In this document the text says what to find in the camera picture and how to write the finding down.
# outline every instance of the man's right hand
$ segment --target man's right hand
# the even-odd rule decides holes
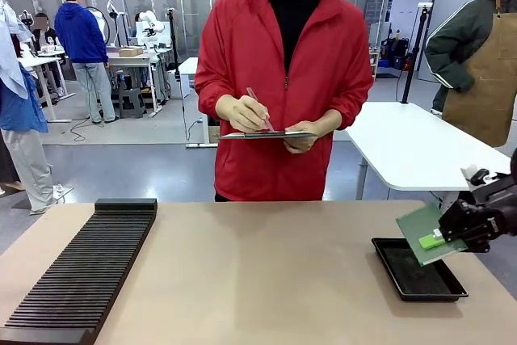
[[[237,100],[233,96],[224,95],[217,100],[216,112],[221,119],[229,121],[233,128],[243,133],[267,129],[267,108],[250,96],[242,96]]]

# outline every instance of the white sleeve stripe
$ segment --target white sleeve stripe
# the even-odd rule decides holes
[[[460,7],[454,14],[452,14],[445,22],[443,22],[442,24],[440,24],[438,26],[438,28],[436,28],[436,30],[433,31],[433,33],[429,36],[429,38],[427,38],[427,42],[426,42],[426,46],[429,44],[429,41],[431,40],[431,38],[433,36],[436,35],[436,33],[438,31],[440,31],[447,23],[449,23],[451,21],[452,18],[454,18],[456,15],[458,15],[460,13],[461,10],[463,10],[468,4],[474,2],[475,0],[471,0],[470,2],[466,2],[462,7]],[[426,63],[427,63],[427,67],[429,68],[429,70],[431,71],[431,74],[443,85],[443,86],[446,86],[447,88],[450,88],[450,89],[453,89],[452,88],[452,85],[449,84],[447,81],[445,81],[445,79],[440,76],[439,74],[437,73],[433,73],[431,67],[429,66],[429,62],[427,62],[427,56],[426,56]]]

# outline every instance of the hand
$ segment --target hand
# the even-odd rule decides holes
[[[216,110],[223,112],[221,118],[229,121],[233,128],[243,133],[256,133],[267,129],[267,108],[250,96],[242,96],[239,100],[230,95],[222,96],[217,101]]]
[[[284,144],[285,148],[291,154],[303,154],[313,148],[314,143],[316,143],[319,138],[317,125],[310,121],[302,121],[298,124],[293,125],[292,127],[286,128],[285,132],[293,132],[293,131],[306,131],[309,133],[313,133],[315,137],[302,137],[297,139],[285,139]]]

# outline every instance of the brown tabletop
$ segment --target brown tabletop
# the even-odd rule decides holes
[[[399,300],[370,239],[420,206],[159,204],[96,344],[515,343],[517,302],[474,255],[447,259],[469,298]],[[0,322],[93,211],[56,206],[0,257]]]

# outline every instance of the man's left hand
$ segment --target man's left hand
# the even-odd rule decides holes
[[[301,121],[298,124],[293,125],[292,127],[286,128],[286,132],[294,132],[294,131],[306,131],[308,133],[313,133],[315,137],[302,137],[296,139],[285,139],[284,144],[285,148],[291,154],[303,154],[312,149],[314,143],[319,138],[317,125],[311,121]]]

